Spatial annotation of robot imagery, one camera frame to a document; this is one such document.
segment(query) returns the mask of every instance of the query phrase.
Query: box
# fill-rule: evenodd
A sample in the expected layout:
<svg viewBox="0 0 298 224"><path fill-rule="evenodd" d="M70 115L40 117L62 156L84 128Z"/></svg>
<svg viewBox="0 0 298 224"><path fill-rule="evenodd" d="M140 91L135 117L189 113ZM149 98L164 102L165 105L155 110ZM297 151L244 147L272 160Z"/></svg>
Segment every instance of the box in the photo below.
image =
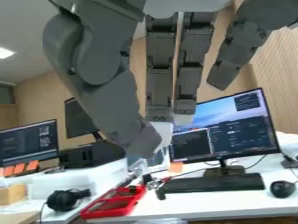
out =
<svg viewBox="0 0 298 224"><path fill-rule="evenodd" d="M27 186L24 184L0 188L0 206L10 205L20 201L27 196Z"/></svg>

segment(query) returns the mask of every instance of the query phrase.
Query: keyboard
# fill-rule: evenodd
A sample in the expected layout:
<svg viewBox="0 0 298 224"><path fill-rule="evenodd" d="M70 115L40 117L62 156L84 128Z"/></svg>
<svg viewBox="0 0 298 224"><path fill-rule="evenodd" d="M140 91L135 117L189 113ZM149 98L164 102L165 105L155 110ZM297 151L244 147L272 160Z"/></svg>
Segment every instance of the keyboard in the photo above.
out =
<svg viewBox="0 0 298 224"><path fill-rule="evenodd" d="M164 198L163 195L171 193L251 191L264 189L265 184L260 173L249 173L231 176L173 179L159 188L157 194Z"/></svg>

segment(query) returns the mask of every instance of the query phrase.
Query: computer monitor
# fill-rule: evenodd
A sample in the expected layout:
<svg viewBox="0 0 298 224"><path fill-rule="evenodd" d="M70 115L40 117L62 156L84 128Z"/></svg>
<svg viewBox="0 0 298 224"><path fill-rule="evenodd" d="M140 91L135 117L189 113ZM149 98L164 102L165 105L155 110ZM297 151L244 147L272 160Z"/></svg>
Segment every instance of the computer monitor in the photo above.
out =
<svg viewBox="0 0 298 224"><path fill-rule="evenodd" d="M10 166L59 156L56 120L0 131L0 165Z"/></svg>
<svg viewBox="0 0 298 224"><path fill-rule="evenodd" d="M280 146L263 89L199 103L192 124L175 127L175 162L271 153L280 153Z"/></svg>
<svg viewBox="0 0 298 224"><path fill-rule="evenodd" d="M82 108L78 100L71 98L64 102L66 105L66 122L67 137L75 138L83 135L94 134L100 139L100 129L95 126L94 121Z"/></svg>

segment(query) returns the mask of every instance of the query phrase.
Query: red box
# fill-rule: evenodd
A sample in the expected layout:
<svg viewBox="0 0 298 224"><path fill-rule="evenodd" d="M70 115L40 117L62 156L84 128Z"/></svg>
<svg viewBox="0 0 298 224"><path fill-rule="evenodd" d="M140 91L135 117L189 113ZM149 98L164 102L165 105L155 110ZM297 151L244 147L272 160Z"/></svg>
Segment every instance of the red box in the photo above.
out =
<svg viewBox="0 0 298 224"><path fill-rule="evenodd" d="M145 186L137 186L133 192L129 187L108 191L82 210L82 218L96 219L128 215L145 192Z"/></svg>

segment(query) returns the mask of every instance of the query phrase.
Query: paper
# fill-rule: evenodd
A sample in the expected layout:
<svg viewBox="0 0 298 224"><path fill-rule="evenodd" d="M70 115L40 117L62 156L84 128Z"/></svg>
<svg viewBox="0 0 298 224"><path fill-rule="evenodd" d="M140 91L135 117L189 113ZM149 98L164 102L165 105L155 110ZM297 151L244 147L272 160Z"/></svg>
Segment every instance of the paper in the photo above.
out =
<svg viewBox="0 0 298 224"><path fill-rule="evenodd" d="M4 176L6 176L6 177L12 176L12 174L14 174L14 169L15 169L15 166L8 166L8 167L6 167L6 170L4 170Z"/></svg>
<svg viewBox="0 0 298 224"><path fill-rule="evenodd" d="M14 170L14 174L20 174L24 172L26 169L26 163L18 164Z"/></svg>
<svg viewBox="0 0 298 224"><path fill-rule="evenodd" d="M38 160L31 161L31 162L30 162L30 165L28 165L28 167L27 167L27 171L34 171L34 170L36 170L36 169L38 169L38 166L39 166L39 161L38 161Z"/></svg>
<svg viewBox="0 0 298 224"><path fill-rule="evenodd" d="M183 173L184 163L183 162L173 162L171 163L171 172L172 173Z"/></svg>

